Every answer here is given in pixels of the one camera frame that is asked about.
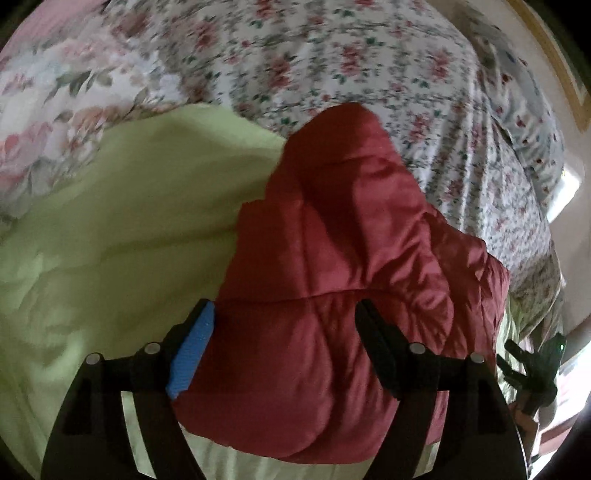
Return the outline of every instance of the red quilted fabric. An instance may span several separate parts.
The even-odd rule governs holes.
[[[508,286],[485,243],[426,202],[374,114],[328,109],[286,143],[265,200],[242,207],[215,331],[178,419],[260,456],[366,460],[398,402],[372,371],[355,304],[371,299],[409,341],[458,358],[480,352],[492,368]]]

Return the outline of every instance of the floral pillow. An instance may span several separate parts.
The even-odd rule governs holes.
[[[498,27],[466,4],[457,7],[455,23],[474,45],[492,115],[508,134],[546,215],[564,168],[564,138],[552,107]]]
[[[0,59],[0,232],[86,164],[106,127],[186,103],[157,52],[127,44],[135,23],[91,14]]]

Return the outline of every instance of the green bedsheet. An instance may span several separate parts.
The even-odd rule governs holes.
[[[77,179],[39,199],[2,238],[0,436],[34,476],[88,353],[133,354],[199,298],[216,297],[238,210],[262,197],[283,143],[217,107],[119,125]],[[499,343],[516,334],[505,315]],[[128,396],[124,404],[138,466],[150,474]],[[212,479],[359,480],[369,466],[294,465],[186,437]],[[426,447],[419,473],[436,451]]]

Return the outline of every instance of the red hood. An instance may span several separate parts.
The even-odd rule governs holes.
[[[242,206],[216,328],[178,419],[260,456],[366,460],[398,402],[372,371],[356,303],[373,300],[410,342],[458,358],[480,352],[494,368],[508,286],[485,243],[427,203],[374,114],[328,109],[286,143],[265,200]]]

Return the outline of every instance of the wooden frame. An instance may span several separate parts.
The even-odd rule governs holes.
[[[591,122],[591,96],[584,86],[577,85],[576,74],[569,65],[558,42],[523,0],[506,0],[534,36],[554,69],[564,90],[577,127],[585,132]]]

